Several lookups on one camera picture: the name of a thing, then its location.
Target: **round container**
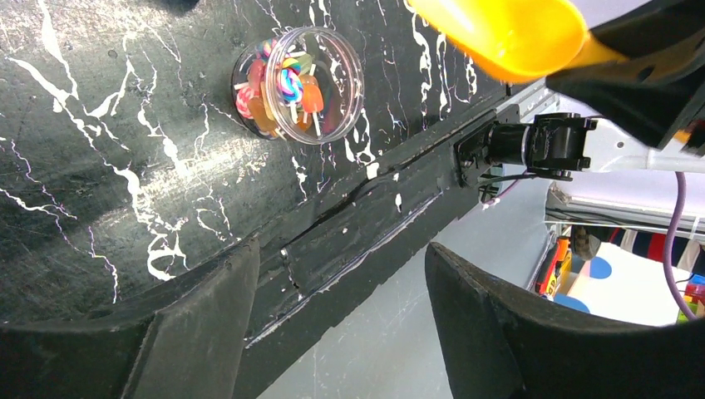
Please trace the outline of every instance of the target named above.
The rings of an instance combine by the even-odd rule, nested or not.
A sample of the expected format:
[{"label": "round container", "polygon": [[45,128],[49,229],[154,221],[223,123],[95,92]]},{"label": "round container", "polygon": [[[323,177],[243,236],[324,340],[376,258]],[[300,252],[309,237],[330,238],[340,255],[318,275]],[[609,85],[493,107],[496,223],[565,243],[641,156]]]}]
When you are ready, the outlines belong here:
[{"label": "round container", "polygon": [[231,86],[235,115],[253,133],[311,145],[345,136],[364,96],[357,53],[323,27],[300,27],[247,47]]}]

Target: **yellow scoop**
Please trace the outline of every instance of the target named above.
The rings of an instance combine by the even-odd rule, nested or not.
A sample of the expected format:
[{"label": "yellow scoop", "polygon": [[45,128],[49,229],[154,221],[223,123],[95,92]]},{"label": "yellow scoop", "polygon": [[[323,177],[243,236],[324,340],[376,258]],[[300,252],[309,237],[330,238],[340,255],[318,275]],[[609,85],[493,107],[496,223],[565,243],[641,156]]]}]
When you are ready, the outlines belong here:
[{"label": "yellow scoop", "polygon": [[525,83],[627,58],[590,34],[566,0],[409,0],[490,76]]}]

